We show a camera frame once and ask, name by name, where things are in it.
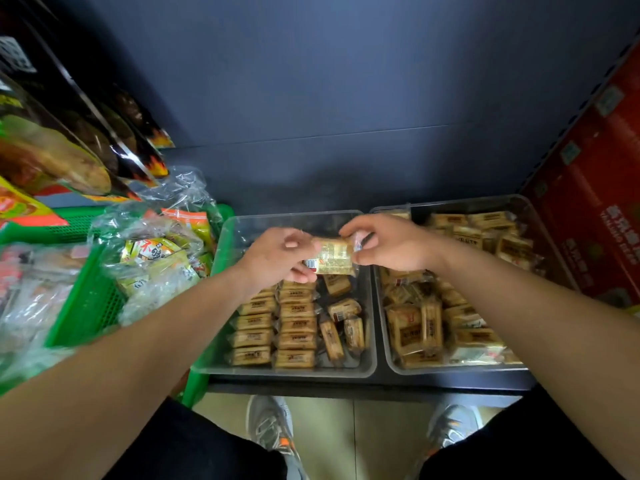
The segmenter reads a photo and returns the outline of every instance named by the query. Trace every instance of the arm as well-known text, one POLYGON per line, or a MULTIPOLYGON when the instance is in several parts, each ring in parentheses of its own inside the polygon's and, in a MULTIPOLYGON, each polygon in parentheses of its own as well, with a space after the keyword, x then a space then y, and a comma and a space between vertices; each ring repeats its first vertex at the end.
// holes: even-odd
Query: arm
POLYGON ((357 217, 341 233, 356 230, 376 234, 354 260, 451 282, 612 466, 638 476, 636 319, 405 219, 357 217))
POLYGON ((102 478, 233 311, 283 278, 316 276, 310 236, 265 232, 235 266, 0 398, 7 478, 102 478))

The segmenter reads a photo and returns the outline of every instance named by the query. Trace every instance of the right hand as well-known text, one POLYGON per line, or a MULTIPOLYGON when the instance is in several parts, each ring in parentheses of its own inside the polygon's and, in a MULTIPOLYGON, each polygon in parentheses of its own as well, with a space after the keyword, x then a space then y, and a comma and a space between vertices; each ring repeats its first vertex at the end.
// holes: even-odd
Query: right hand
POLYGON ((362 250, 354 253, 352 259, 356 264, 377 264, 396 271, 428 269, 436 272, 444 266, 440 247, 446 238, 402 217, 366 214, 340 229, 343 237, 356 232, 359 237, 374 233, 362 250))

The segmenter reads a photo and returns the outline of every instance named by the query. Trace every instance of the tiled floor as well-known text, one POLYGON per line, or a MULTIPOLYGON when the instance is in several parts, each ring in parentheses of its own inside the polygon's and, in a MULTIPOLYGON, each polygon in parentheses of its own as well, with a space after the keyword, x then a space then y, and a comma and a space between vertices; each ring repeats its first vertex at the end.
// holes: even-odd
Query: tiled floor
MULTIPOLYGON (((207 394, 194 410, 246 437, 248 395, 207 394)), ((425 446, 429 403, 288 397, 294 440, 312 480, 401 480, 425 446)), ((496 412, 480 408, 486 422, 496 412)))

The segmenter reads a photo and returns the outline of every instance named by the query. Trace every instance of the transparent bin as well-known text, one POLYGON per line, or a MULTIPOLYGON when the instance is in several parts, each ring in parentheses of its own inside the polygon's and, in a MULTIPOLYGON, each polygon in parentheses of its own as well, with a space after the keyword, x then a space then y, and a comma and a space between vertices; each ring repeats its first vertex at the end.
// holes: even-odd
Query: transparent bin
MULTIPOLYGON (((220 273, 229 266, 233 266, 260 234, 270 227, 294 227, 321 237, 336 237, 340 228, 352 218, 361 215, 359 210, 338 210, 335 212, 308 212, 302 214, 274 214, 267 216, 232 217, 225 222, 218 251, 214 261, 213 273, 220 273)), ((231 367, 225 361, 225 355, 231 350, 227 339, 234 332, 229 323, 193 365, 192 370, 204 374, 235 374, 245 376, 293 376, 293 377, 321 377, 321 378, 366 378, 373 374, 377 366, 375 327, 373 327, 373 291, 371 272, 368 267, 360 267, 357 277, 350 277, 352 291, 338 298, 331 298, 326 292, 324 280, 318 276, 317 290, 321 293, 316 303, 326 310, 326 306, 343 298, 353 297, 362 307, 361 317, 364 322, 365 343, 368 348, 359 358, 347 355, 344 367, 332 367, 326 357, 326 352, 316 358, 315 369, 275 371, 270 365, 254 367, 231 367)))
MULTIPOLYGON (((398 205, 388 207, 375 207, 371 213, 383 210, 397 209, 398 205)), ((462 200, 445 200, 440 202, 411 204, 412 220, 416 224, 427 222, 432 213, 437 214, 478 214, 482 212, 496 212, 498 210, 508 210, 516 215, 516 220, 526 225, 523 236, 532 239, 534 242, 534 252, 545 258, 544 265, 547 270, 546 279, 553 281, 567 288, 579 290, 564 260, 560 256, 556 245, 551 240, 547 229, 540 220, 538 213, 533 208, 531 202, 522 195, 501 195, 495 197, 469 198, 462 200)), ((378 294, 378 307, 380 309, 380 320, 382 329, 382 340, 385 348, 387 364, 396 374, 402 376, 418 376, 423 374, 437 374, 439 372, 481 372, 481 371, 503 371, 503 370, 526 370, 526 366, 521 363, 496 364, 496 365, 443 365, 438 367, 428 367, 424 369, 404 369, 399 364, 395 351, 390 346, 389 333, 387 327, 387 316, 383 307, 383 295, 380 281, 380 270, 374 266, 376 291, 378 294)))

